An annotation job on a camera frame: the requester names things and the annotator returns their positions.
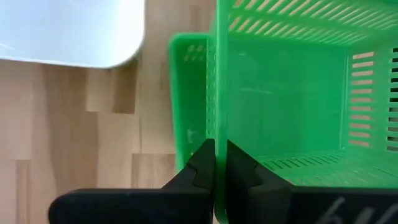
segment ventilation slot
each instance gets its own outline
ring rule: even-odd
[[[372,86],[362,85],[373,84],[373,79],[369,76],[374,75],[372,69],[374,55],[374,52],[365,52],[352,56],[351,95],[348,101],[351,121],[347,133],[348,144],[352,146],[369,147],[371,125],[368,123],[372,120],[373,88]]]

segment wooden floor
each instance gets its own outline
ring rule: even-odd
[[[135,60],[111,70],[0,61],[0,223],[47,223],[58,195],[153,188],[174,174],[167,43],[215,0],[147,0]]]

